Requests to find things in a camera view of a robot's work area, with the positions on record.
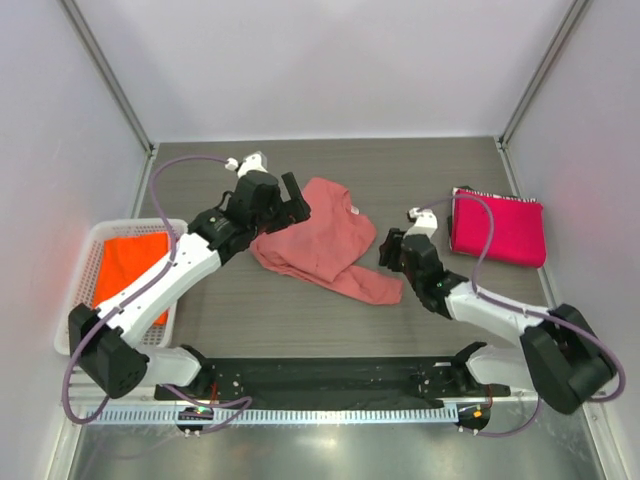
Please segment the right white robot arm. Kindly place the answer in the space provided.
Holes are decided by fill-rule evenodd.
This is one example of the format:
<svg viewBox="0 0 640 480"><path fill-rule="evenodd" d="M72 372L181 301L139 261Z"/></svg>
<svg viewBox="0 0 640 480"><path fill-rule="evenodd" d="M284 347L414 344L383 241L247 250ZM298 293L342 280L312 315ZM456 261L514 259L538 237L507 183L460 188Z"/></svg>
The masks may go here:
<svg viewBox="0 0 640 480"><path fill-rule="evenodd" d="M430 312L466 322L512 344L510 350L475 348L450 372L453 388L473 395L485 384L533 390L552 409L574 413L611 380L625 385L620 362L575 307L544 307L495 295L446 269L425 234L389 230L379 263L401 272Z"/></svg>

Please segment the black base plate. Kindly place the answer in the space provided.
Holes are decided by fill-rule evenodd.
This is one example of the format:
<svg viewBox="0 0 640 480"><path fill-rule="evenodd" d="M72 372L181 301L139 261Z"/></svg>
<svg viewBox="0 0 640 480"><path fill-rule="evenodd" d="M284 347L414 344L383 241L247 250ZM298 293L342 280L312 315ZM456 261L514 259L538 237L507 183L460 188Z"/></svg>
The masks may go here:
<svg viewBox="0 0 640 480"><path fill-rule="evenodd" d="M453 357L218 358L202 398L244 395L258 409L417 408L441 399L501 398L509 387L477 382Z"/></svg>

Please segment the folded magenta t shirt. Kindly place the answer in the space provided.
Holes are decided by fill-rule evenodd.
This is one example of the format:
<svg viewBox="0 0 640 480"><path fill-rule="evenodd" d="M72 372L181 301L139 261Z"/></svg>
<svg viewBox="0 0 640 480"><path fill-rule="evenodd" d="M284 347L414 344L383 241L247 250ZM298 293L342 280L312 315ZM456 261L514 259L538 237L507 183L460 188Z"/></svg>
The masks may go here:
<svg viewBox="0 0 640 480"><path fill-rule="evenodd" d="M488 259L531 268L544 265L547 249L541 203L455 196L449 216L453 252L478 257L492 234Z"/></svg>

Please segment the orange t shirt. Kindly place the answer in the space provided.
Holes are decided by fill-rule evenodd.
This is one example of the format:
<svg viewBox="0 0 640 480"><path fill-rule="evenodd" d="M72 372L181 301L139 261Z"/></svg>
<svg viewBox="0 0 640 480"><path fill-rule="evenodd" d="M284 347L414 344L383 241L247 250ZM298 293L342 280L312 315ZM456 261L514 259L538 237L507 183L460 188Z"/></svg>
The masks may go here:
<svg viewBox="0 0 640 480"><path fill-rule="evenodd" d="M94 292L93 306L118 294L144 274L169 250L166 233L106 240Z"/></svg>

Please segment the salmon pink t shirt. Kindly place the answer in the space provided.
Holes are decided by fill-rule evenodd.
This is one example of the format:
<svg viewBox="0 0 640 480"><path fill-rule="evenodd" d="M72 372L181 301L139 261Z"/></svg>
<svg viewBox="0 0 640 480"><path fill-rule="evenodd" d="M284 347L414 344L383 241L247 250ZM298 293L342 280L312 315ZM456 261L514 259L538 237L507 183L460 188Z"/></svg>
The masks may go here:
<svg viewBox="0 0 640 480"><path fill-rule="evenodd" d="M310 218L256 238L250 251L258 263L369 305L400 303L400 280L356 264L373 245L377 230L353 205L350 191L314 177L304 187L303 197L311 208Z"/></svg>

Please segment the right aluminium frame post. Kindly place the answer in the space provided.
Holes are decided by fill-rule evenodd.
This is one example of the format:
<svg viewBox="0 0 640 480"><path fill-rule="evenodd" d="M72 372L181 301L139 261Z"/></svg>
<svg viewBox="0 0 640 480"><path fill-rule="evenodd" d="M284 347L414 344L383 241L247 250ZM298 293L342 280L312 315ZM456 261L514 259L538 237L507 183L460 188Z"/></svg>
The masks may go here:
<svg viewBox="0 0 640 480"><path fill-rule="evenodd" d="M536 67L530 81L528 82L520 100L518 101L511 117L509 118L503 133L496 138L499 150L505 150L516 130L524 119L531 104L538 95L543 84L551 73L552 68L562 55L564 48L570 41L574 31L578 28L583 16L588 11L592 2L590 0L573 0L569 8L563 15L559 26L553 34L551 41L546 48L541 61Z"/></svg>

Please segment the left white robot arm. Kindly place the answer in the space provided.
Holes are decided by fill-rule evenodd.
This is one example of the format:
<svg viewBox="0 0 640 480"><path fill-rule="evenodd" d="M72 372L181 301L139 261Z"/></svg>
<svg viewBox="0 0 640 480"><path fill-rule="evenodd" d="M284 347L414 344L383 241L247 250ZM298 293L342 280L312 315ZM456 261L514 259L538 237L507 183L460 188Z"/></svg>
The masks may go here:
<svg viewBox="0 0 640 480"><path fill-rule="evenodd" d="M156 319L199 281L270 234L309 219L293 173L280 178L250 170L240 175L223 202L198 214L169 252L131 285L95 308L76 306L69 314L72 361L110 399L137 387L180 389L200 399L210 391L213 364L189 346L141 345Z"/></svg>

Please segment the white plastic basket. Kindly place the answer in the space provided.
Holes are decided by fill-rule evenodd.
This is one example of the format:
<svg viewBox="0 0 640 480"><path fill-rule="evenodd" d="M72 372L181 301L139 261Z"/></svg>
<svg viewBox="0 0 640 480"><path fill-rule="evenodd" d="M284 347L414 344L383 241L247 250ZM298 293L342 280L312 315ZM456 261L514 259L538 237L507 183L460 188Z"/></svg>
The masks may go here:
<svg viewBox="0 0 640 480"><path fill-rule="evenodd" d="M184 220L170 219L174 232L181 236L187 230ZM68 315L80 303L91 306L94 300L95 287L102 265L104 242L113 238L139 237L152 233L165 233L166 228L160 218L124 219L105 221L95 225L88 234L80 251L78 261L63 307L61 319L54 337L54 350L69 356ZM142 339L142 345L169 346L175 323L177 302L168 309L165 325L152 325Z"/></svg>

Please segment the left aluminium frame post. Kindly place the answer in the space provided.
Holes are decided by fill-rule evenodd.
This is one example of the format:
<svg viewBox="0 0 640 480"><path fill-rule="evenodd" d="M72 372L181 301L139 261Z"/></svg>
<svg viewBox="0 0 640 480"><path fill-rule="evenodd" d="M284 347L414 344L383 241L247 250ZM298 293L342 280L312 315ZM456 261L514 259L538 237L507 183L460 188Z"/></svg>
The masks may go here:
<svg viewBox="0 0 640 480"><path fill-rule="evenodd" d="M59 0L59 6L66 15L80 43L96 68L104 86L133 133L136 141L147 156L154 151L154 144L146 133L131 102L116 77L89 23L74 0Z"/></svg>

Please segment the aluminium frame post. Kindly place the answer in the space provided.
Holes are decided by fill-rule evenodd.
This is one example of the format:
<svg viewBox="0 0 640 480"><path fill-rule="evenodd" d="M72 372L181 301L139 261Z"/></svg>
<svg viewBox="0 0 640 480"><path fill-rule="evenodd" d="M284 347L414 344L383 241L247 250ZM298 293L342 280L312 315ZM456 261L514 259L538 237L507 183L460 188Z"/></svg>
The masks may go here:
<svg viewBox="0 0 640 480"><path fill-rule="evenodd" d="M520 100L518 101L511 117L509 118L503 133L496 138L499 150L505 150L516 130L524 119L531 104L538 95L543 84L551 73L552 68L562 55L564 48L570 41L574 31L578 28L583 16L588 11L592 2L590 0L573 0L569 8L563 15L559 26L553 34L551 41L546 48L541 61L536 67L530 81L528 82Z"/></svg>
<svg viewBox="0 0 640 480"><path fill-rule="evenodd" d="M146 133L131 102L116 77L89 23L74 0L59 0L59 6L66 15L80 43L96 68L104 86L133 133L136 141L147 156L154 151L154 144Z"/></svg>

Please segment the striped folded shirt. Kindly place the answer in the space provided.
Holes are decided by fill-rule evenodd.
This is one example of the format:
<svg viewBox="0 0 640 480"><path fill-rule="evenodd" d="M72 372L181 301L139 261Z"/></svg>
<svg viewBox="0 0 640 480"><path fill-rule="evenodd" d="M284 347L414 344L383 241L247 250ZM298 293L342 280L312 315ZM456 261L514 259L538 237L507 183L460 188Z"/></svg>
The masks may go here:
<svg viewBox="0 0 640 480"><path fill-rule="evenodd" d="M471 188L465 188L465 187L454 187L452 189L452 195L461 195L461 194L474 194L474 195L485 197L485 198L505 199L505 200L511 200L511 201L518 201L522 203L539 203L538 200L535 198L526 198L526 197L521 197L517 195L501 195L501 194L487 193L487 192L482 192L482 191L478 191Z"/></svg>

